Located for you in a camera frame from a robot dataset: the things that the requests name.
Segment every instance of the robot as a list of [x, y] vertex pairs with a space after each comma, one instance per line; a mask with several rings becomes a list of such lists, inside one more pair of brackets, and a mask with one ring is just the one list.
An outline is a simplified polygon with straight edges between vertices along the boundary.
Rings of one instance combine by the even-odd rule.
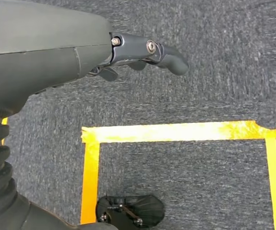
[[[163, 204], [151, 195], [102, 197], [98, 223], [73, 226], [16, 191], [9, 134], [2, 119], [19, 113], [30, 95], [83, 77], [117, 78], [111, 67], [147, 64], [175, 75], [189, 66], [177, 49], [133, 34], [116, 33], [98, 15], [25, 1], [0, 0], [0, 230], [135, 230], [156, 226]], [[152, 212], [142, 215], [141, 202]]]

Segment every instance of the gray carpet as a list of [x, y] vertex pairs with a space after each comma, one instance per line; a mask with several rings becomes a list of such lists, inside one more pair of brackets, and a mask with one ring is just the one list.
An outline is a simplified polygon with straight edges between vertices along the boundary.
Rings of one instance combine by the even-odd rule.
[[[65, 220], [80, 221], [82, 126], [256, 119], [276, 127], [276, 1], [41, 2], [98, 13], [117, 31], [174, 45], [190, 65], [183, 77], [116, 68], [115, 82], [49, 90], [11, 117], [6, 143], [19, 191]], [[159, 229], [274, 229], [262, 141], [110, 144], [101, 152], [99, 193], [156, 193], [168, 207]], [[182, 180], [174, 180], [180, 173]]]

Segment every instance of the floor marking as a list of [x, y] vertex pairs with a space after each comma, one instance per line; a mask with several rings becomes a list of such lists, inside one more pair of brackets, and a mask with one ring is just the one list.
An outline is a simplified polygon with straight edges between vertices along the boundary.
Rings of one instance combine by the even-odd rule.
[[269, 175], [269, 188], [273, 206], [274, 228], [276, 230], [276, 139], [265, 138], [265, 146]]
[[101, 143], [265, 139], [276, 230], [276, 129], [261, 127], [256, 121], [83, 127], [81, 138], [86, 144], [81, 224], [96, 222]]
[[[1, 121], [1, 124], [2, 125], [7, 125], [8, 122], [8, 118], [4, 118], [2, 121]], [[4, 143], [5, 142], [5, 139], [3, 139], [1, 140], [1, 144], [4, 145]]]

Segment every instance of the metal bolt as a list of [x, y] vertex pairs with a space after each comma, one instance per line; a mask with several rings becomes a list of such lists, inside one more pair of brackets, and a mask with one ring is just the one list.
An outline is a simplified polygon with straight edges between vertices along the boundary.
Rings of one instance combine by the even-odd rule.
[[156, 44], [152, 40], [147, 41], [147, 48], [150, 54], [153, 54], [156, 52]]
[[107, 215], [106, 214], [103, 214], [101, 216], [101, 221], [102, 222], [105, 222], [107, 220]]
[[111, 43], [114, 46], [118, 46], [121, 44], [121, 40], [118, 37], [113, 37], [113, 39], [111, 39]]
[[138, 218], [138, 219], [137, 220], [137, 223], [138, 223], [139, 226], [142, 226], [143, 221], [142, 221], [142, 219], [141, 219], [141, 218]]

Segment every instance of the yellow tape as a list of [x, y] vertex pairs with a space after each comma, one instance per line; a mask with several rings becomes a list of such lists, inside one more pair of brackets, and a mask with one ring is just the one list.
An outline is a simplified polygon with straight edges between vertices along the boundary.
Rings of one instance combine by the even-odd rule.
[[153, 142], [153, 141], [203, 141], [203, 140], [245, 140], [265, 139], [276, 230], [276, 129], [259, 126], [256, 121], [207, 122], [163, 124], [144, 126], [83, 127], [82, 136], [86, 143], [83, 169], [81, 224], [96, 221], [95, 206], [98, 199], [98, 161], [101, 143], [113, 142]]
[[273, 207], [274, 226], [276, 230], [276, 139], [265, 138], [265, 146], [269, 175], [269, 188]]
[[[3, 125], [7, 125], [7, 124], [7, 122], [8, 122], [8, 118], [4, 118], [3, 120], [2, 120], [2, 124]], [[1, 140], [1, 144], [2, 145], [4, 145], [4, 143], [5, 142], [5, 139], [3, 139], [3, 140]]]

